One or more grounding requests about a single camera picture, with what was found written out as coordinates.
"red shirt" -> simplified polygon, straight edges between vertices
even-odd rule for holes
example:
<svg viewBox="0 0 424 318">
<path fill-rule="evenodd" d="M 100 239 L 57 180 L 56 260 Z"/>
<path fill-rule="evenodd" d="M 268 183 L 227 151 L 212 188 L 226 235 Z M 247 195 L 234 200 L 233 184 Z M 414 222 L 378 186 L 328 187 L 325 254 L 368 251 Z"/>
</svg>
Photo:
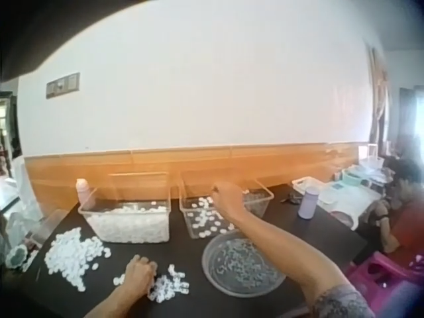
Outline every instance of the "red shirt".
<svg viewBox="0 0 424 318">
<path fill-rule="evenodd" d="M 402 210 L 391 234 L 400 246 L 388 257 L 403 267 L 409 267 L 415 256 L 424 251 L 424 200 L 411 202 Z"/>
</svg>

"teal container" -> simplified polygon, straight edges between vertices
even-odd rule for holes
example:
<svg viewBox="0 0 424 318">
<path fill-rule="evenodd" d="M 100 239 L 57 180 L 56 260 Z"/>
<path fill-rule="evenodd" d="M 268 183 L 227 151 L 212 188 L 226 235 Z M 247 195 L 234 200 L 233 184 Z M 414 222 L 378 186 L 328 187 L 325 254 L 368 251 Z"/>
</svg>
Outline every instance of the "teal container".
<svg viewBox="0 0 424 318">
<path fill-rule="evenodd" d="M 360 183 L 362 181 L 362 178 L 357 175 L 354 174 L 352 172 L 349 172 L 347 170 L 343 170 L 342 171 L 342 182 L 348 186 L 360 186 Z"/>
</svg>

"person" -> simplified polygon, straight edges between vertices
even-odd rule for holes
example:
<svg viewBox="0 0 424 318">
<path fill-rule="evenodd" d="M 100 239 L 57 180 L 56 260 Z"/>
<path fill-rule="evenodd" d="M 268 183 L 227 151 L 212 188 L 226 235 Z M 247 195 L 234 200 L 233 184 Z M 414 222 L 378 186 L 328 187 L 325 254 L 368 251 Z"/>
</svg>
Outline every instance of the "person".
<svg viewBox="0 0 424 318">
<path fill-rule="evenodd" d="M 249 213 L 244 208 L 240 187 L 217 182 L 212 198 L 226 220 L 242 231 L 279 271 L 300 285 L 312 317 L 374 317 L 362 295 L 322 252 Z M 127 266 L 124 284 L 86 318 L 123 317 L 132 301 L 146 295 L 154 266 L 138 257 Z"/>
<path fill-rule="evenodd" d="M 386 200 L 373 202 L 360 218 L 356 232 L 368 246 L 355 258 L 360 264 L 376 250 L 403 267 L 424 250 L 424 193 L 421 169 L 413 160 L 399 160 L 394 176 L 394 192 L 401 206 Z"/>
</svg>

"plastic bottle cap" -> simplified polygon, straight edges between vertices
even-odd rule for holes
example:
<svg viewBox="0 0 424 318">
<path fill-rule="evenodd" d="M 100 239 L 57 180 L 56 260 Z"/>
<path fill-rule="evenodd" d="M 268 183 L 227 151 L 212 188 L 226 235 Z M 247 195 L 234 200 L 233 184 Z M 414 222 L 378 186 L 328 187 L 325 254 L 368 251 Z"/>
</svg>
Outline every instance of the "plastic bottle cap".
<svg viewBox="0 0 424 318">
<path fill-rule="evenodd" d="M 319 195 L 319 189 L 317 187 L 307 187 L 305 193 L 310 195 Z"/>
</svg>

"woman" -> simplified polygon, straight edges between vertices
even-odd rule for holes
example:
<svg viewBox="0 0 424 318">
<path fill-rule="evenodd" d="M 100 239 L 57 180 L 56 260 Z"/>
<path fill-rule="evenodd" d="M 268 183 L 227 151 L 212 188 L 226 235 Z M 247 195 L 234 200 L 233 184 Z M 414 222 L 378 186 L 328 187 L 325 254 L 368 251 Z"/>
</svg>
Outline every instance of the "woman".
<svg viewBox="0 0 424 318">
<path fill-rule="evenodd" d="M 222 216 L 240 229 L 277 269 L 300 285 L 312 317 L 374 317 L 365 299 L 323 253 L 249 213 L 243 205 L 241 188 L 218 182 L 212 197 Z M 124 317 L 131 305 L 148 293 L 155 271 L 155 263 L 135 256 L 127 266 L 124 284 L 86 317 Z"/>
</svg>

